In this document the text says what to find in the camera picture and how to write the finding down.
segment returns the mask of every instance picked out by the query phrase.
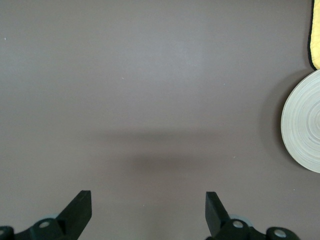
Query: gray table surface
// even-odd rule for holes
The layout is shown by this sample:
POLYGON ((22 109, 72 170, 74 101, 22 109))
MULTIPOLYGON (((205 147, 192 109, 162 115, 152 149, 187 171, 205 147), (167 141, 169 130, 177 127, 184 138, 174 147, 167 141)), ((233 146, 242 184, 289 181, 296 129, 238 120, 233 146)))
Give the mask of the gray table surface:
POLYGON ((0 1, 0 225, 92 191, 80 240, 203 240, 205 192, 319 239, 320 174, 281 138, 310 0, 0 1))

